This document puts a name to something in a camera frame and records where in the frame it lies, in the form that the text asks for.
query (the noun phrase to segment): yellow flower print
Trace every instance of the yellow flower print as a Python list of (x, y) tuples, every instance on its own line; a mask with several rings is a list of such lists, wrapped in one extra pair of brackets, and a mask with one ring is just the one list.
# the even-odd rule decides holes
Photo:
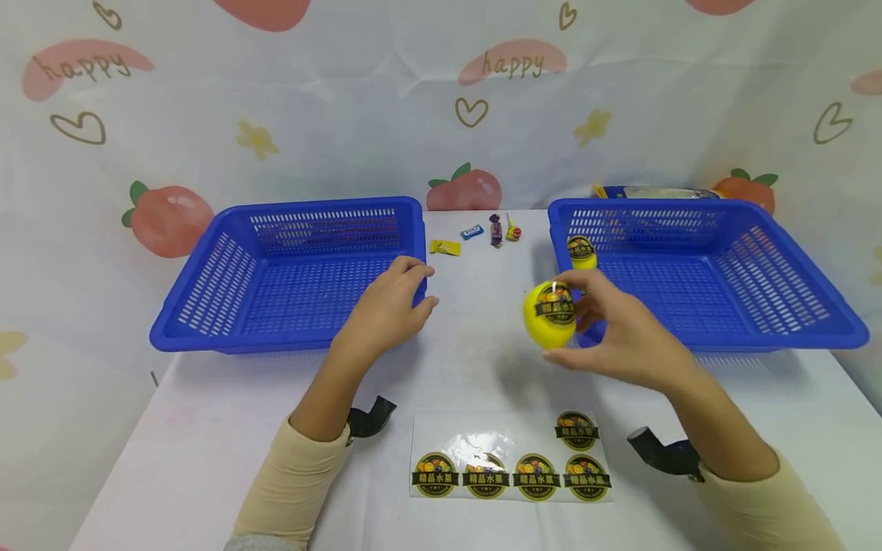
[[(882, 247), (873, 249), (873, 256), (882, 264)], [(882, 287), (882, 272), (876, 272), (870, 276), (870, 283), (877, 287)]]
[(242, 131), (242, 135), (236, 136), (235, 141), (242, 147), (253, 149), (259, 160), (266, 159), (267, 153), (274, 155), (279, 152), (279, 148), (273, 143), (273, 136), (266, 128), (262, 126), (254, 128), (248, 121), (239, 121), (239, 130)]
[(592, 111), (591, 115), (589, 115), (585, 121), (585, 124), (577, 126), (576, 130), (572, 131), (572, 135), (575, 138), (581, 138), (579, 141), (579, 147), (585, 147), (592, 139), (603, 138), (606, 136), (606, 127), (607, 124), (609, 124), (609, 119), (611, 117), (612, 113), (609, 111), (603, 111), (601, 109), (595, 109)]
[(14, 379), (19, 371), (9, 359), (5, 357), (20, 349), (27, 342), (27, 335), (18, 331), (0, 333), (0, 381)]

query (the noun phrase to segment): sticker sheet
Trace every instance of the sticker sheet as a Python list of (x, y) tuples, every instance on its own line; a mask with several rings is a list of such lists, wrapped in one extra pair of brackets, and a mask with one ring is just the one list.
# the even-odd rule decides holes
[(410, 456), (411, 497), (613, 499), (600, 428), (585, 409), (418, 413)]

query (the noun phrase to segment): basket rim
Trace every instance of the basket rim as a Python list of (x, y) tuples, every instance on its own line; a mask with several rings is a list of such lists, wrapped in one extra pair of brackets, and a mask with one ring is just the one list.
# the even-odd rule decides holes
[[(168, 323), (172, 321), (172, 314), (178, 301), (181, 300), (184, 291), (194, 272), (203, 264), (206, 254), (211, 251), (214, 237), (218, 228), (223, 224), (224, 220), (230, 216), (238, 214), (248, 214), (249, 212), (257, 213), (264, 211), (267, 207), (273, 209), (290, 208), (294, 211), (309, 211), (317, 208), (333, 207), (334, 209), (352, 209), (352, 210), (370, 210), (377, 208), (386, 208), (396, 204), (403, 204), (409, 207), (412, 220), (414, 221), (414, 257), (426, 261), (426, 239), (425, 239), (425, 222), (422, 220), (422, 205), (413, 197), (408, 196), (390, 196), (390, 197), (359, 197), (350, 199), (325, 199), (319, 201), (292, 201), (285, 203), (260, 203), (253, 205), (235, 205), (230, 206), (218, 212), (211, 223), (206, 228), (202, 236), (187, 262), (177, 275), (174, 285), (169, 290), (168, 295), (162, 303), (162, 307), (156, 320), (150, 328), (149, 340), (154, 348), (161, 352), (195, 352), (202, 350), (222, 351), (223, 349), (238, 348), (266, 348), (268, 346), (300, 346), (306, 343), (315, 345), (317, 342), (326, 341), (330, 344), (331, 339), (336, 334), (335, 330), (311, 330), (299, 331), (301, 338), (292, 340), (285, 339), (285, 332), (270, 334), (252, 334), (252, 335), (193, 335), (189, 337), (169, 337), (164, 333)], [(421, 286), (425, 292), (425, 282)]]
[[(779, 240), (779, 244), (789, 250), (794, 259), (800, 264), (805, 273), (811, 276), (815, 285), (822, 291), (829, 303), (839, 310), (842, 317), (849, 325), (849, 331), (842, 334), (799, 334), (791, 333), (787, 335), (756, 333), (750, 335), (732, 335), (731, 333), (683, 333), (681, 336), (677, 334), (677, 338), (681, 339), (687, 347), (701, 348), (712, 347), (720, 351), (726, 348), (738, 349), (763, 349), (769, 348), (824, 348), (824, 349), (854, 349), (859, 348), (870, 340), (870, 331), (861, 317), (857, 315), (854, 309), (845, 300), (845, 297), (839, 292), (827, 276), (818, 268), (811, 260), (811, 257), (803, 250), (802, 247), (790, 236), (788, 231), (784, 229), (766, 209), (741, 199), (682, 199), (682, 198), (641, 198), (641, 199), (604, 199), (600, 197), (585, 198), (562, 198), (553, 201), (548, 207), (549, 216), (549, 235), (551, 243), (554, 246), (555, 256), (557, 257), (558, 267), (564, 270), (572, 269), (572, 262), (569, 254), (565, 254), (566, 235), (564, 222), (561, 218), (561, 209), (572, 206), (585, 207), (603, 207), (611, 210), (633, 210), (637, 208), (649, 208), (651, 210), (692, 210), (700, 211), (710, 206), (723, 206), (727, 209), (750, 209), (759, 215), (765, 224), (764, 229), (772, 234), (774, 238)], [(690, 335), (700, 336), (700, 339), (690, 339)]]

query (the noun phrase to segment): white backdrop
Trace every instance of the white backdrop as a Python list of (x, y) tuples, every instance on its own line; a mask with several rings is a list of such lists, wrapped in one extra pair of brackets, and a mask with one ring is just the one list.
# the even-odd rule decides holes
[[(0, 472), (28, 483), (0, 486), (0, 546), (66, 548), (168, 365), (146, 335), (182, 251), (231, 205), (514, 209), (776, 174), (775, 217), (875, 331), (839, 357), (881, 407), (880, 20), (874, 0), (7, 0)], [(53, 436), (87, 430), (68, 447), (101, 459), (53, 483)]]

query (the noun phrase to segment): beige sleeve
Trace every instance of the beige sleeve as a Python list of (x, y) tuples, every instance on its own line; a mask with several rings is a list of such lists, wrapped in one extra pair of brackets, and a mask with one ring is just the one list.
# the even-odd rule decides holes
[(694, 484), (700, 500), (742, 551), (840, 551), (845, 546), (790, 463), (758, 482), (723, 480), (700, 466)]
[(349, 425), (333, 442), (314, 442), (286, 418), (245, 496), (233, 536), (277, 536), (305, 549), (348, 446)]

